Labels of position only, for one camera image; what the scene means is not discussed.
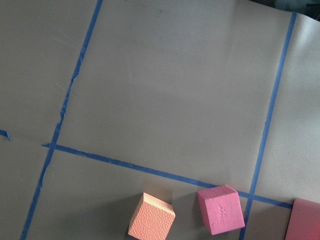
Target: cube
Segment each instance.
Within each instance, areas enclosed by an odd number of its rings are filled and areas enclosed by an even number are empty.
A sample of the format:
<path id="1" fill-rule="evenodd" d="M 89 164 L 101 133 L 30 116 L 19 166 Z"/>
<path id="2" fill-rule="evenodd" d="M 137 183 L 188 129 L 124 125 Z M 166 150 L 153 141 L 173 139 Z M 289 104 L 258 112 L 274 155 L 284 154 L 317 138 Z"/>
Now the cube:
<path id="1" fill-rule="evenodd" d="M 198 191 L 197 196 L 203 223 L 212 235 L 245 226 L 236 190 L 223 185 Z"/>
<path id="2" fill-rule="evenodd" d="M 320 240 L 320 203 L 294 201 L 285 240 Z"/>
<path id="3" fill-rule="evenodd" d="M 144 192 L 130 220 L 128 234 L 139 240 L 165 240 L 175 217 L 170 204 Z"/>

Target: paper surface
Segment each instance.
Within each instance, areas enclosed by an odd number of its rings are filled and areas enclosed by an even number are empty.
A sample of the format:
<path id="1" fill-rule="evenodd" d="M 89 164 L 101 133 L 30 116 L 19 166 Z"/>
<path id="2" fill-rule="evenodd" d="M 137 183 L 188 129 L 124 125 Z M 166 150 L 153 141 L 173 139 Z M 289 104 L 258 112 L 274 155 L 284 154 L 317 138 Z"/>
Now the paper surface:
<path id="1" fill-rule="evenodd" d="M 0 239 L 24 228 L 95 6 L 2 3 Z M 142 192 L 172 204 L 168 240 L 213 239 L 205 184 L 239 191 L 243 212 L 253 199 L 244 239 L 284 239 L 293 199 L 320 202 L 320 25 L 303 15 L 250 188 L 291 17 L 250 1 L 104 1 L 26 239 L 132 239 Z"/>

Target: pink foam cube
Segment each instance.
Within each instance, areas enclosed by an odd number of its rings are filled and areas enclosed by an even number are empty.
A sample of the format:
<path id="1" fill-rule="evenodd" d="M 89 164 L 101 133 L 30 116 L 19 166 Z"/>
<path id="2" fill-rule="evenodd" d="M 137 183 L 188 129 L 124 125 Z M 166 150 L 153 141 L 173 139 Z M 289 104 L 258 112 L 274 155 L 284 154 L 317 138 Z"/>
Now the pink foam cube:
<path id="1" fill-rule="evenodd" d="M 144 192 L 130 220 L 128 234 L 139 240 L 165 240 L 175 217 L 170 204 Z"/>
<path id="2" fill-rule="evenodd" d="M 212 235 L 243 228 L 238 192 L 227 185 L 198 191 L 202 220 Z"/>
<path id="3" fill-rule="evenodd" d="M 294 201 L 285 240 L 320 240 L 320 203 Z"/>

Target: blue painter's tape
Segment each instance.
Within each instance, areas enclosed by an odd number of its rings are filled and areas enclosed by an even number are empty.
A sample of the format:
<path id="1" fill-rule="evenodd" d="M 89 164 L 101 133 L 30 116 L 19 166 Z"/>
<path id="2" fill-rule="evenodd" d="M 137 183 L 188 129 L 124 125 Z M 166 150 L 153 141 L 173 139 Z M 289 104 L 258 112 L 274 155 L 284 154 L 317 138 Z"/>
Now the blue painter's tape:
<path id="1" fill-rule="evenodd" d="M 277 72 L 275 75 L 275 81 L 274 81 L 274 85 L 273 85 L 273 89 L 272 89 L 272 93 L 271 93 L 268 112 L 266 114 L 265 125 L 264 125 L 264 129 L 263 129 L 263 134 L 262 134 L 262 138 L 261 138 L 261 142 L 260 142 L 259 152 L 258 152 L 258 156 L 257 156 L 255 168 L 254 168 L 254 173 L 253 173 L 253 177 L 252 177 L 250 192 L 249 192 L 251 195 L 251 198 L 248 199 L 246 206 L 245 206 L 245 211 L 244 211 L 245 212 L 245 216 L 244 216 L 244 224 L 245 225 L 247 225 L 247 223 L 248 223 L 250 211 L 251 211 L 251 207 L 252 207 L 252 201 L 255 196 L 258 177 L 259 177 L 259 173 L 260 173 L 260 168 L 261 168 L 261 164 L 262 164 L 262 160 L 263 160 L 263 156 L 264 156 L 264 151 L 265 151 L 265 147 L 266 147 L 266 142 L 267 142 L 267 138 L 268 138 L 269 128 L 270 128 L 270 124 L 271 124 L 272 113 L 274 111 L 277 93 L 278 93 L 279 84 L 280 84 L 280 79 L 281 79 L 281 75 L 282 75 L 282 72 L 284 69 L 286 55 L 287 55 L 287 51 L 289 48 L 291 36 L 292 36 L 293 30 L 294 30 L 297 15 L 298 14 L 296 12 L 293 12 L 291 15 L 291 19 L 289 22 L 289 26 L 288 26 L 288 29 L 286 32 L 286 36 L 285 36 L 285 40 L 284 40 L 284 44 L 283 44 L 283 48 L 282 48 L 282 53 L 280 56 L 278 69 L 277 69 Z M 246 234 L 246 227 L 241 229 L 239 240 L 243 240 L 245 238 L 245 234 Z"/>
<path id="2" fill-rule="evenodd" d="M 0 135 L 7 137 L 8 140 L 11 141 L 11 136 L 7 131 L 0 130 Z"/>
<path id="3" fill-rule="evenodd" d="M 286 208 L 286 209 L 290 209 L 290 210 L 293 207 L 293 205 L 290 204 L 290 203 L 283 202 L 283 201 L 278 201 L 278 200 L 273 200 L 273 199 L 266 198 L 266 197 L 263 197 L 263 196 L 254 195 L 253 196 L 253 200 L 259 201 L 259 202 L 262 202 L 262 203 L 266 203 L 266 204 L 275 205 L 275 206 Z"/>
<path id="4" fill-rule="evenodd" d="M 37 186 L 36 186 L 33 198 L 32 198 L 32 202 L 31 202 L 31 205 L 30 205 L 30 208 L 29 208 L 29 212 L 28 212 L 27 218 L 26 218 L 25 223 L 24 223 L 24 227 L 23 227 L 23 230 L 22 230 L 22 234 L 21 234 L 20 240 L 25 240 L 27 238 L 28 231 L 29 231 L 29 228 L 30 228 L 30 225 L 31 225 L 31 221 L 32 221 L 32 218 L 34 216 L 35 209 L 36 209 L 36 206 L 37 206 L 37 203 L 38 203 L 38 199 L 39 199 L 39 196 L 40 196 L 41 188 L 43 186 L 45 173 L 46 173 L 47 168 L 48 168 L 48 166 L 49 166 L 49 164 L 51 162 L 54 150 L 55 150 L 56 145 L 57 145 L 57 141 L 58 141 L 58 137 L 59 137 L 59 134 L 60 134 L 60 130 L 61 130 L 64 118 L 65 118 L 65 114 L 67 112 L 67 107 L 68 107 L 68 102 L 69 102 L 69 97 L 70 97 L 70 93 L 71 93 L 71 90 L 72 90 L 72 86 L 73 86 L 77 76 L 79 75 L 80 67 L 81 67 L 83 59 L 85 57 L 85 53 L 86 53 L 86 50 L 87 50 L 87 47 L 88 47 L 88 44 L 89 44 L 89 41 L 90 41 L 90 38 L 91 38 L 91 35 L 92 35 L 92 32 L 93 32 L 93 29 L 95 27 L 95 24 L 96 24 L 96 21 L 97 21 L 97 18 L 98 18 L 98 14 L 99 14 L 102 2 L 103 2 L 103 0 L 98 0 L 97 3 L 96 3 L 92 19 L 91 19 L 88 31 L 87 31 L 87 33 L 85 35 L 85 39 L 84 39 L 84 42 L 83 42 L 83 45 L 82 45 L 82 48 L 81 48 L 81 52 L 80 52 L 80 55 L 78 57 L 78 60 L 77 60 L 77 63 L 76 63 L 76 66 L 75 66 L 75 69 L 74 69 L 74 72 L 73 72 L 69 87 L 68 87 L 68 90 L 66 92 L 65 99 L 64 99 L 61 111 L 60 111 L 60 122 L 58 122 L 56 127 L 55 127 L 55 130 L 54 130 L 54 133 L 53 133 L 53 137 L 52 137 L 52 140 L 51 140 L 51 144 L 50 144 L 48 153 L 46 155 L 46 158 L 45 158 L 42 170 L 41 170 L 41 174 L 40 174 L 40 177 L 39 177 L 39 180 L 38 180 L 38 183 L 37 183 Z"/>
<path id="5" fill-rule="evenodd" d="M 50 143 L 46 143 L 43 144 L 44 147 L 46 148 L 50 148 Z M 87 153 L 84 151 L 79 151 L 77 149 L 74 148 L 70 148 L 67 146 L 62 146 L 62 145 L 56 145 L 55 149 L 58 151 L 62 151 L 65 153 L 69 153 L 69 154 L 73 154 L 73 155 L 78 155 L 78 156 L 82 156 L 88 159 L 94 159 L 94 160 L 98 160 L 104 163 L 109 163 L 109 164 L 113 164 L 113 165 L 118 165 L 121 167 L 125 167 L 125 168 L 129 168 L 129 169 L 134 169 L 140 172 L 144 172 L 147 174 L 153 174 L 153 175 L 157 175 L 157 176 L 161 176 L 167 179 L 172 179 L 172 180 L 176 180 L 176 181 L 180 181 L 180 182 L 184 182 L 187 184 L 192 184 L 192 185 L 196 185 L 199 187 L 203 187 L 203 188 L 214 188 L 217 187 L 217 185 L 208 183 L 208 182 L 204 182 L 204 181 L 199 181 L 199 180 L 195 180 L 189 177 L 185 177 L 185 176 L 180 176 L 180 175 L 176 175 L 176 174 L 172 174 L 172 173 L 168 173 L 165 171 L 159 171 L 159 170 L 155 170 L 149 167 L 144 167 L 144 166 L 139 166 L 136 164 L 132 164 L 129 162 L 125 162 L 125 161 L 120 161 L 120 160 L 116 160 L 116 159 L 112 159 L 109 157 L 105 157 L 105 156 L 101 156 L 101 155 L 97 155 L 97 154 L 92 154 L 92 153 Z M 239 196 L 242 198 L 247 198 L 250 199 L 252 198 L 252 196 L 247 193 L 247 192 L 243 192 L 243 191 L 238 191 Z M 266 197 L 262 197 L 262 196 L 254 196 L 253 197 L 254 200 L 259 201 L 259 202 L 263 202 L 263 203 L 267 203 L 267 204 L 271 204 L 271 205 L 276 205 L 279 207 L 283 207 L 283 208 L 292 208 L 292 205 L 286 202 L 281 202 L 281 201 L 277 201 L 277 200 L 273 200 L 273 199 L 269 199 Z"/>
<path id="6" fill-rule="evenodd" d="M 50 144 L 49 143 L 48 144 L 44 144 L 43 146 L 49 148 Z M 62 152 L 66 152 L 66 153 L 70 153 L 70 154 L 74 154 L 74 155 L 79 155 L 79 156 L 82 156 L 82 157 L 85 157 L 85 158 L 98 160 L 98 161 L 101 161 L 101 162 L 104 162 L 104 163 L 118 165 L 118 166 L 121 166 L 121 167 L 134 169 L 134 170 L 137 170 L 137 171 L 140 171 L 140 172 L 161 176 L 161 177 L 164 177 L 164 178 L 167 178 L 167 179 L 173 179 L 173 180 L 177 180 L 177 181 L 180 181 L 180 182 L 196 185 L 196 186 L 203 187 L 203 188 L 214 188 L 214 187 L 217 187 L 217 185 L 214 185 L 214 184 L 211 184 L 211 183 L 208 183 L 208 182 L 195 180 L 195 179 L 192 179 L 192 178 L 189 178 L 189 177 L 179 176 L 179 175 L 168 173 L 168 172 L 165 172 L 165 171 L 155 170 L 155 169 L 152 169 L 152 168 L 149 168 L 149 167 L 139 166 L 139 165 L 136 165 L 136 164 L 132 164 L 132 163 L 125 162 L 125 161 L 112 159 L 112 158 L 101 156 L 101 155 L 97 155 L 97 154 L 92 154 L 92 153 L 87 153 L 87 152 L 84 152 L 84 151 L 79 151 L 79 150 L 76 150 L 76 149 L 73 149 L 73 148 L 70 148 L 70 147 L 66 147 L 66 146 L 56 145 L 55 149 L 59 150 L 59 151 L 62 151 Z"/>

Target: block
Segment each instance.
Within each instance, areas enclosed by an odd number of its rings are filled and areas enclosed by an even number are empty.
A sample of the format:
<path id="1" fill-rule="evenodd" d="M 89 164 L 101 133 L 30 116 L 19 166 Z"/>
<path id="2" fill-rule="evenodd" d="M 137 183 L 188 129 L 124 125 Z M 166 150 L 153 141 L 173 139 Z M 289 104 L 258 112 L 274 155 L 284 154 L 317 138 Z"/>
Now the block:
<path id="1" fill-rule="evenodd" d="M 165 240 L 175 217 L 170 204 L 144 192 L 130 220 L 128 234 L 139 240 Z"/>
<path id="2" fill-rule="evenodd" d="M 245 226 L 238 192 L 227 185 L 198 191 L 202 220 L 212 235 Z"/>
<path id="3" fill-rule="evenodd" d="M 320 240 L 320 203 L 294 201 L 285 240 Z"/>

